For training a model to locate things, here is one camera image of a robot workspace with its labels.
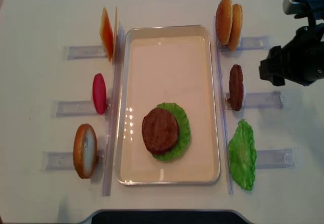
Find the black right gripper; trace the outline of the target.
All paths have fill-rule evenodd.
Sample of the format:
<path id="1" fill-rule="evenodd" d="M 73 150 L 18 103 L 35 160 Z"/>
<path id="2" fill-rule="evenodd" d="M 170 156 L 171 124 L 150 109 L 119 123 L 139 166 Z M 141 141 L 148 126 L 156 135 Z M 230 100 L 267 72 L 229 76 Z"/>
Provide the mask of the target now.
<path id="1" fill-rule="evenodd" d="M 307 16 L 308 26 L 299 28 L 294 38 L 282 49 L 272 47 L 260 62 L 261 80 L 273 86 L 284 86 L 285 79 L 309 86 L 323 79 L 323 24 L 316 23 L 316 15 Z"/>

